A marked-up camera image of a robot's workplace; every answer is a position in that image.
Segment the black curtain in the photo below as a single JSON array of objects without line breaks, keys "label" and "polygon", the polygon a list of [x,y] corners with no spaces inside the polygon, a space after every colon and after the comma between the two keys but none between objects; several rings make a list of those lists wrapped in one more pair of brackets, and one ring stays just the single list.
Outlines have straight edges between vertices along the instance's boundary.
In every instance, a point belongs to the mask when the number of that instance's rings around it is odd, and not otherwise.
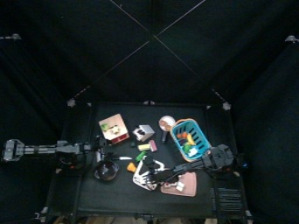
[{"label": "black curtain", "polygon": [[[0,41],[0,99],[2,144],[10,139],[31,145],[56,144],[67,102],[26,46],[11,39]],[[35,218],[44,207],[51,176],[52,161],[0,164],[2,223]]]},{"label": "black curtain", "polygon": [[[229,101],[253,164],[250,210],[261,223],[297,223],[299,49],[285,40],[299,32],[298,11],[297,0],[0,1],[0,36],[23,38],[0,39],[0,140],[55,144],[74,97]],[[43,208],[50,169],[32,166],[0,169],[0,221]]]},{"label": "black curtain", "polygon": [[283,50],[235,103],[239,150],[247,155],[249,206],[261,223],[298,223],[299,45]]}]

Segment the toy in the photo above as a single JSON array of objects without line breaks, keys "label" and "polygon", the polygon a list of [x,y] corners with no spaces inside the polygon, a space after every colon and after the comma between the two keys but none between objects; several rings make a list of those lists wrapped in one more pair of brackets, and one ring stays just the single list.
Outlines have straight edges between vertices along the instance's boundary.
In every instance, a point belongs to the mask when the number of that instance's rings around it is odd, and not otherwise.
[{"label": "toy", "polygon": [[150,143],[151,151],[158,151],[158,148],[157,148],[157,145],[155,145],[155,140],[151,140],[149,143]]},{"label": "toy", "polygon": [[149,137],[154,135],[155,131],[153,130],[150,125],[139,125],[134,130],[134,134],[137,135],[138,141],[145,141]]},{"label": "toy", "polygon": [[150,151],[150,144],[147,143],[147,144],[138,145],[138,149],[141,151]]},{"label": "toy", "polygon": [[[146,165],[150,169],[147,172],[141,174],[143,165]],[[134,176],[135,184],[142,186],[146,190],[153,191],[158,187],[158,183],[155,183],[149,177],[151,177],[151,175],[155,172],[162,172],[163,170],[165,170],[165,164],[154,160],[151,157],[145,156],[135,170],[135,176]]]},{"label": "toy", "polygon": [[135,158],[135,161],[137,161],[137,162],[141,162],[141,161],[143,160],[146,153],[147,153],[147,151],[145,150],[145,151],[137,156],[137,158]]},{"label": "toy", "polygon": [[137,165],[134,163],[130,163],[129,166],[127,166],[127,170],[130,172],[137,172]]},{"label": "toy", "polygon": [[191,150],[190,150],[190,152],[189,152],[189,156],[190,156],[190,158],[193,157],[193,156],[195,156],[198,154],[198,150],[197,150],[197,148],[191,148]]},{"label": "toy", "polygon": [[179,181],[175,188],[177,188],[177,190],[179,190],[182,192],[183,188],[185,188],[185,183]]},{"label": "toy", "polygon": [[193,146],[191,146],[190,143],[186,143],[186,144],[183,145],[182,149],[183,149],[183,152],[185,152],[186,154],[190,153],[191,147],[193,147]]},{"label": "toy", "polygon": [[193,140],[193,134],[191,134],[191,133],[189,133],[189,135],[187,135],[187,141],[189,141],[189,143],[190,143],[191,145],[197,145],[197,143],[195,143],[194,140]]},{"label": "toy", "polygon": [[110,118],[99,121],[99,127],[103,131],[104,138],[112,144],[118,144],[130,138],[127,126],[120,114],[112,115]]},{"label": "toy", "polygon": [[183,133],[178,133],[177,137],[178,138],[187,138],[189,133],[185,131]]},{"label": "toy", "polygon": [[163,130],[163,143],[166,143],[167,134],[173,129],[173,126],[175,125],[175,120],[171,116],[166,115],[159,120],[159,126]]}]

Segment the black table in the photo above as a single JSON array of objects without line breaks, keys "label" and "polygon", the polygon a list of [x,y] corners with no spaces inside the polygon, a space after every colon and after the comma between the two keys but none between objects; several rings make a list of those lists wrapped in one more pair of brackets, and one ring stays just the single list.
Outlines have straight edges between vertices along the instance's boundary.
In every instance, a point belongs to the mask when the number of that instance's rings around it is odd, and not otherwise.
[{"label": "black table", "polygon": [[[99,121],[115,114],[123,117],[130,138],[108,146],[106,152],[137,158],[141,151],[131,147],[133,140],[137,139],[133,131],[137,125],[149,124],[155,131],[149,140],[154,139],[158,146],[158,152],[150,152],[154,159],[170,168],[185,164],[186,161],[171,135],[169,135],[167,143],[162,143],[163,131],[158,121],[163,116],[173,116],[175,120],[193,118],[213,146],[226,144],[235,153],[238,151],[230,111],[225,110],[222,105],[82,103],[70,108],[62,139],[74,144],[92,143],[95,137],[102,135]],[[162,193],[159,187],[151,192],[147,191],[133,182],[134,173],[127,171],[130,161],[123,160],[116,163],[120,169],[115,179],[110,182],[103,182],[94,177],[96,159],[92,154],[88,154],[87,168],[80,175],[54,174],[47,201],[47,219],[62,214],[71,216],[74,220],[76,217],[91,215],[134,216],[149,220],[154,217],[210,218],[215,215],[221,216],[215,206],[218,202],[215,194],[211,196],[215,181],[203,170],[197,171],[195,197],[183,197]],[[226,180],[223,183],[225,186],[230,183],[233,185],[230,187],[241,190],[242,203],[246,207],[242,178]],[[238,216],[246,216],[243,210]]]}]

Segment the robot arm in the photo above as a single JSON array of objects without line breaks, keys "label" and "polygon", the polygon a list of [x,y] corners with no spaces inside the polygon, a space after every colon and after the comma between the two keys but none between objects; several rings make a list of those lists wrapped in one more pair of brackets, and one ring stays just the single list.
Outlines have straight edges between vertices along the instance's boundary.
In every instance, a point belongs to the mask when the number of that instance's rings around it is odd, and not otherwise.
[{"label": "robot arm", "polygon": [[59,141],[55,145],[24,145],[24,143],[12,139],[4,144],[0,161],[12,162],[18,161],[23,156],[28,155],[52,155],[56,152],[82,154],[91,150],[87,143],[76,143],[71,145],[67,141]]},{"label": "robot arm", "polygon": [[151,171],[151,167],[149,167],[149,180],[150,182],[158,184],[165,182],[173,183],[177,181],[179,175],[186,172],[194,172],[198,169],[206,169],[211,172],[221,172],[233,165],[234,159],[235,158],[230,147],[222,144],[213,147],[201,159],[186,164],[179,164],[171,170]]}]

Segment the teal basket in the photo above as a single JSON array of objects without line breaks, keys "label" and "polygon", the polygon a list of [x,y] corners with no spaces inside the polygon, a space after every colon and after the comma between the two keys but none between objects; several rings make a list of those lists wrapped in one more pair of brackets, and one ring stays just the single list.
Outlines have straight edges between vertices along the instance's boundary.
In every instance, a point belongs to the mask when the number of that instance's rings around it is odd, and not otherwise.
[{"label": "teal basket", "polygon": [[[187,143],[187,139],[179,138],[178,134],[182,134],[185,132],[187,134],[191,134],[191,138],[195,142],[195,145],[191,146],[191,148],[197,149],[198,151],[195,155],[186,153],[183,150],[183,145]],[[211,148],[211,144],[202,133],[202,129],[198,123],[191,118],[182,119],[175,123],[171,129],[171,135],[173,140],[175,141],[175,144],[181,150],[182,156],[189,162],[201,158],[205,152]]]}]

